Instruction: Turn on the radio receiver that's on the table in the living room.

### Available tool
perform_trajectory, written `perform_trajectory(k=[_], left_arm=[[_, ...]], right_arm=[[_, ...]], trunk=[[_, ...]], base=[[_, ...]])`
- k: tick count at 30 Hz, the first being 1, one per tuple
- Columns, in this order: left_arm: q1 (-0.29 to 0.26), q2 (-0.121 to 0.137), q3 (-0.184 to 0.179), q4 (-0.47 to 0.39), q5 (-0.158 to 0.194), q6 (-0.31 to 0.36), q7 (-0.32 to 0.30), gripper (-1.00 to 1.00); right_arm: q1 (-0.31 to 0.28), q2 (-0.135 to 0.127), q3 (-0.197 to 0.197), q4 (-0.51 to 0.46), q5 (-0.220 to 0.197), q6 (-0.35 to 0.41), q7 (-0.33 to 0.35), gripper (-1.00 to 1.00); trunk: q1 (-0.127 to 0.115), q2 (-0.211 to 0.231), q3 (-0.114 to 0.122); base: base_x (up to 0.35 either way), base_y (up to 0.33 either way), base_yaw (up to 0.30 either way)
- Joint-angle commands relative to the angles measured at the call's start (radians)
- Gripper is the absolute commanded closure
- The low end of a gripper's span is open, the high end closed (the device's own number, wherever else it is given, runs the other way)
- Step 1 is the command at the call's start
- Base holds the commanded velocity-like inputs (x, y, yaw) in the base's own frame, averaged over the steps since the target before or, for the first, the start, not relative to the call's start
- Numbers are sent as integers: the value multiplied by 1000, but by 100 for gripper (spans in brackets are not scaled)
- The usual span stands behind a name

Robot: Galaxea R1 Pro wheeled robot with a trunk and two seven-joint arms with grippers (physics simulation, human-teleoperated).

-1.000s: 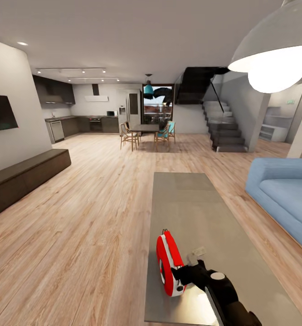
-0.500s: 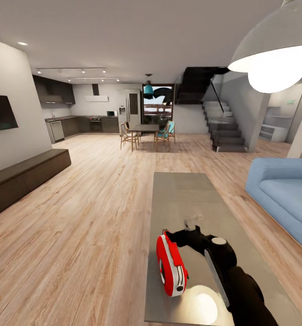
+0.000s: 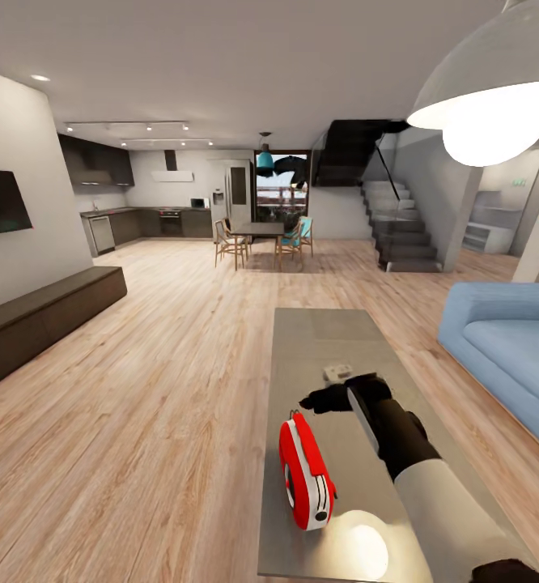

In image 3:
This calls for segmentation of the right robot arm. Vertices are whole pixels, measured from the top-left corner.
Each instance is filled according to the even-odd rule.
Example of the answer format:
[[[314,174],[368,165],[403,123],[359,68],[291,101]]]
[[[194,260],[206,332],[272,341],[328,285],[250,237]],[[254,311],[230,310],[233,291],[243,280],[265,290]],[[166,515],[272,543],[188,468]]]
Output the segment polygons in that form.
[[[539,583],[536,565],[445,466],[419,418],[403,411],[384,378],[351,374],[348,365],[326,368],[325,388],[299,405],[318,415],[356,414],[387,464],[434,583]]]

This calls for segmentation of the radio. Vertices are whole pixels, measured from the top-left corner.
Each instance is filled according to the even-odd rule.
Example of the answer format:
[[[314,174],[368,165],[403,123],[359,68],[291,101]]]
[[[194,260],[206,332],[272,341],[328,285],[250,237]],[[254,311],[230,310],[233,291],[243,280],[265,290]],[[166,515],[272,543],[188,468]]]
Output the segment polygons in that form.
[[[326,527],[336,486],[331,483],[316,438],[298,410],[281,426],[279,454],[286,493],[297,526],[305,531]]]

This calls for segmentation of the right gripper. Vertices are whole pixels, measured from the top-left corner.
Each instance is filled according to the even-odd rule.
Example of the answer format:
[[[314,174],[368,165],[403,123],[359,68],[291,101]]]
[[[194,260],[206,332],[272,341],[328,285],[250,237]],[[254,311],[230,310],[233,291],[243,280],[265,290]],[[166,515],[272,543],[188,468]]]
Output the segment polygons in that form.
[[[339,387],[330,386],[329,388],[319,389],[319,391],[312,391],[307,398],[303,399],[299,405],[308,411],[314,409],[318,415],[324,412],[341,412],[341,408],[337,403],[336,392]]]

